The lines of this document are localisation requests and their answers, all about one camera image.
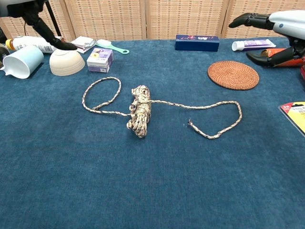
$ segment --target purple box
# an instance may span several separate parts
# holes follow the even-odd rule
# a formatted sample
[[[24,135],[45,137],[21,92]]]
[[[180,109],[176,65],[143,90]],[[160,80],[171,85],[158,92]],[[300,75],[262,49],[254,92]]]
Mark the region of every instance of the purple box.
[[[111,49],[94,48],[87,65],[90,72],[107,73],[113,63],[113,51]]]
[[[176,50],[217,52],[218,47],[219,38],[217,36],[176,35]]]

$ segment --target coiled rope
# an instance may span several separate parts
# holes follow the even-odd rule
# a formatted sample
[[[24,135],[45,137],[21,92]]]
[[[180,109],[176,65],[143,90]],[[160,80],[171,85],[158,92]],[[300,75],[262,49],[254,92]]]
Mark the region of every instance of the coiled rope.
[[[116,92],[116,94],[114,95],[114,97],[111,100],[104,102],[94,108],[87,107],[87,105],[85,103],[85,98],[86,98],[88,91],[91,88],[93,88],[96,84],[98,84],[102,81],[105,81],[105,80],[116,80],[119,83],[118,91]],[[188,124],[197,133],[201,134],[203,137],[206,137],[208,139],[219,138],[221,136],[221,134],[223,134],[224,132],[235,127],[241,121],[241,119],[243,117],[242,109],[241,109],[239,103],[236,101],[221,101],[221,102],[209,105],[209,106],[186,106],[183,104],[171,103],[171,102],[162,101],[162,100],[151,100],[150,91],[149,91],[148,87],[145,85],[139,85],[137,88],[132,89],[132,94],[135,97],[135,99],[134,99],[133,103],[129,106],[129,110],[130,110],[129,114],[125,114],[125,113],[118,112],[118,111],[99,110],[103,106],[107,106],[107,105],[111,104],[116,99],[116,97],[119,95],[119,93],[121,91],[121,87],[122,87],[122,84],[118,78],[105,77],[105,78],[99,79],[98,81],[95,81],[94,83],[92,83],[85,91],[85,93],[82,97],[82,105],[86,110],[93,112],[93,113],[97,113],[97,114],[117,114],[117,115],[121,115],[121,116],[131,116],[131,119],[127,123],[127,128],[132,129],[139,138],[145,137],[147,135],[147,124],[149,123],[149,120],[151,118],[152,103],[167,104],[167,105],[171,105],[171,106],[178,106],[178,107],[183,107],[186,109],[196,109],[196,110],[209,109],[209,108],[216,107],[216,106],[219,106],[222,104],[235,104],[238,108],[238,113],[239,113],[238,119],[236,120],[235,123],[233,123],[232,125],[230,125],[229,127],[225,128],[225,129],[219,131],[216,135],[210,136],[210,135],[205,134],[198,127],[196,127],[192,123],[191,120],[189,120]]]

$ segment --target white bottle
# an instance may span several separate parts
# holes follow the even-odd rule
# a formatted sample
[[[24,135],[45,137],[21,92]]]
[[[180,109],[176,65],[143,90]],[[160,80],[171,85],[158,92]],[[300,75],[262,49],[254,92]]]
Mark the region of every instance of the white bottle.
[[[5,42],[6,47],[10,50],[19,50],[28,45],[33,45],[39,48],[43,53],[53,53],[57,48],[46,42],[43,37],[22,36],[14,39],[9,39]]]

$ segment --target light blue mug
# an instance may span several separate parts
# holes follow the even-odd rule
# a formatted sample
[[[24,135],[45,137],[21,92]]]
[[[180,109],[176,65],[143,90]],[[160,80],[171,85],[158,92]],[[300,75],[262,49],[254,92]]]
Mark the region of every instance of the light blue mug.
[[[0,70],[5,71],[5,75],[13,75],[19,79],[26,79],[42,61],[42,51],[33,45],[29,45],[4,57],[4,66]]]

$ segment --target white bowl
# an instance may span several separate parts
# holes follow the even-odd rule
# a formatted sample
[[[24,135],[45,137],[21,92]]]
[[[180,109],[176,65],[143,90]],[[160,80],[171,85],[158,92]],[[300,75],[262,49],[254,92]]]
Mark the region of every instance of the white bowl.
[[[50,68],[54,75],[66,76],[79,72],[85,61],[77,51],[55,50],[50,57]]]

